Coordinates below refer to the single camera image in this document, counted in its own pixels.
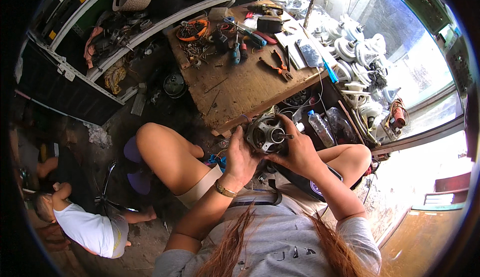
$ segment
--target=wristwatch strap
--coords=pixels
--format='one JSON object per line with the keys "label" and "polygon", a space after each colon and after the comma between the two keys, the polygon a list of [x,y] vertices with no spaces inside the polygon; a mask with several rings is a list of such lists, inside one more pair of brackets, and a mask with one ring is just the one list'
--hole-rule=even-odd
{"label": "wristwatch strap", "polygon": [[223,186],[221,186],[219,184],[219,180],[215,180],[215,189],[222,195],[226,196],[226,197],[229,197],[229,198],[235,198],[237,196],[237,192],[234,192],[234,191],[231,191],[231,190],[227,190],[226,188],[224,188]]}

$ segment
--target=long brown hair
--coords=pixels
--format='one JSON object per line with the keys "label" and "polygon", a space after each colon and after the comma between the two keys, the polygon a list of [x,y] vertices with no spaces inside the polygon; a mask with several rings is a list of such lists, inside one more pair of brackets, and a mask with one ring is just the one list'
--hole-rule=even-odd
{"label": "long brown hair", "polygon": [[[200,267],[196,277],[232,275],[243,248],[243,235],[255,216],[250,212],[252,206],[253,204],[225,232],[222,241],[214,248],[209,260]],[[377,276],[375,272],[372,272],[360,262],[355,252],[348,247],[337,232],[321,221],[318,213],[316,213],[316,216],[305,215],[312,221],[324,255],[332,270],[338,276]]]}

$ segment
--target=orange-handled pliers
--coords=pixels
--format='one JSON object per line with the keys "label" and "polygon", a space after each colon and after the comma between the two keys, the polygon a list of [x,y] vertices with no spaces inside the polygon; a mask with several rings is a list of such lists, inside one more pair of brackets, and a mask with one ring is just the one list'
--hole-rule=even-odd
{"label": "orange-handled pliers", "polygon": [[263,62],[264,64],[268,65],[268,67],[274,69],[279,75],[282,75],[283,79],[285,80],[285,82],[288,82],[290,81],[291,79],[293,79],[292,75],[290,75],[290,73],[287,71],[287,66],[283,63],[283,59],[282,59],[282,56],[277,52],[277,50],[273,50],[273,53],[272,54],[276,54],[278,56],[278,58],[280,59],[280,62],[281,62],[281,65],[280,67],[275,67],[273,65],[270,65],[268,64],[265,59],[263,58],[258,58],[261,62]]}

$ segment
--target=water bottle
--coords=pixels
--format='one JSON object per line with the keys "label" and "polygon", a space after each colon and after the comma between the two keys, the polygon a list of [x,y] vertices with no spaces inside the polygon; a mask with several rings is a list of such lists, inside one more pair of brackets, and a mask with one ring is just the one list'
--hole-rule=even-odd
{"label": "water bottle", "polygon": [[318,137],[325,148],[331,148],[335,146],[335,141],[333,140],[332,132],[328,128],[325,121],[320,117],[320,114],[315,113],[313,110],[310,110],[308,113],[308,122],[313,127],[315,132],[317,132]]}

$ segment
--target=pink cloth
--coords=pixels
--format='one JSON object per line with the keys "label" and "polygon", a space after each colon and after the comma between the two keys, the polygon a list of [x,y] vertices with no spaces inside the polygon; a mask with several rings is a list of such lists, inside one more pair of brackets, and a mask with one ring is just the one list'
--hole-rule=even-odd
{"label": "pink cloth", "polygon": [[85,44],[85,51],[83,52],[83,57],[85,58],[89,69],[93,67],[92,55],[95,54],[95,46],[94,45],[90,46],[90,43],[92,42],[92,39],[94,37],[101,34],[102,32],[103,32],[102,27],[93,28],[93,31],[90,34],[90,37],[88,38],[87,43]]}

